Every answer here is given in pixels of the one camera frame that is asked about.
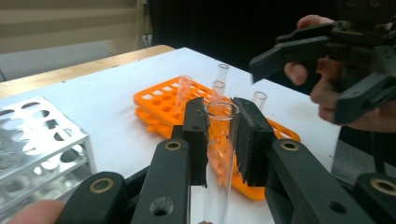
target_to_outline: clear test tube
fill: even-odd
[[[260,109],[264,107],[264,103],[267,100],[267,94],[262,91],[255,91],[253,94],[252,102]]]
[[[222,81],[214,81],[212,85],[212,95],[211,101],[219,101],[222,100],[223,94],[225,90],[225,83]]]
[[[174,118],[179,119],[179,116],[183,114],[183,109],[186,106],[189,98],[190,88],[192,84],[192,77],[181,76],[178,78],[177,96],[175,101],[175,113]]]
[[[227,80],[227,74],[228,74],[228,69],[230,67],[227,64],[221,63],[219,64],[219,72],[218,72],[218,77],[216,78],[217,81],[222,81],[226,82]]]
[[[213,101],[205,106],[205,112],[209,129],[204,219],[223,224],[227,222],[239,108],[230,102]]]

